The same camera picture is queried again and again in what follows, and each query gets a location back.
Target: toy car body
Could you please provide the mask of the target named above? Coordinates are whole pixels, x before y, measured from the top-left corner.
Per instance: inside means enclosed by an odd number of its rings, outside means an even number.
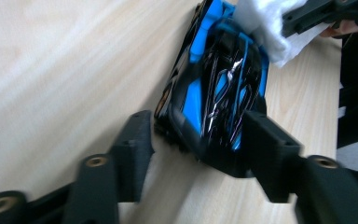
[[[231,19],[234,8],[220,0],[198,5],[156,108],[155,127],[201,161],[245,177],[242,115],[267,113],[269,60]]]

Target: black plastic arm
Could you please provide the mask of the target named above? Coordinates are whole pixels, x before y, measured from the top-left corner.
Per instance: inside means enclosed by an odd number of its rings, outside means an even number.
[[[117,203],[139,202],[154,153],[150,111],[132,115],[106,154],[80,163],[76,181],[27,202],[19,191],[0,193],[0,224],[118,223]]]
[[[298,155],[300,145],[263,114],[248,111],[242,129],[251,171],[273,203],[297,195],[299,223],[358,223],[358,182],[337,162]]]
[[[358,0],[309,0],[296,10],[283,15],[283,36],[301,34],[325,22],[339,26],[342,20],[358,25]]]

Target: black object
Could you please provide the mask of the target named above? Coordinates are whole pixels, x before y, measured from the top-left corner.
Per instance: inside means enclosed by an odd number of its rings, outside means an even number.
[[[342,20],[355,21],[358,25],[358,0],[310,0],[283,15],[282,34],[301,34],[322,22],[339,27]]]
[[[139,202],[150,158],[150,111],[130,117],[106,154],[80,163],[74,183],[35,200],[0,193],[0,224],[118,223],[117,203]]]
[[[263,114],[244,114],[246,160],[270,201],[297,195],[299,223],[358,223],[358,182],[335,161],[298,156],[300,145]]]
[[[338,120],[337,148],[358,142],[358,34],[343,39],[339,107],[345,115]]]

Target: white cloth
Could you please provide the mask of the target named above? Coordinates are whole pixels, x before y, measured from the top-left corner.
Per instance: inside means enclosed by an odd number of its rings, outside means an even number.
[[[327,24],[320,24],[301,35],[285,38],[282,15],[303,6],[306,0],[239,0],[233,18],[248,35],[264,46],[272,63],[282,67],[297,56]]]

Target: wooden table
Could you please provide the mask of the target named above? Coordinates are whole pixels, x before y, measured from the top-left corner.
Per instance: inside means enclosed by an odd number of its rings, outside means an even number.
[[[0,1],[0,191],[36,199],[71,182],[78,162],[105,152],[127,117],[154,109],[199,0]],[[316,38],[271,67],[268,114],[335,157],[340,46]],[[291,223],[254,179],[235,179],[153,136],[139,204],[121,223]]]

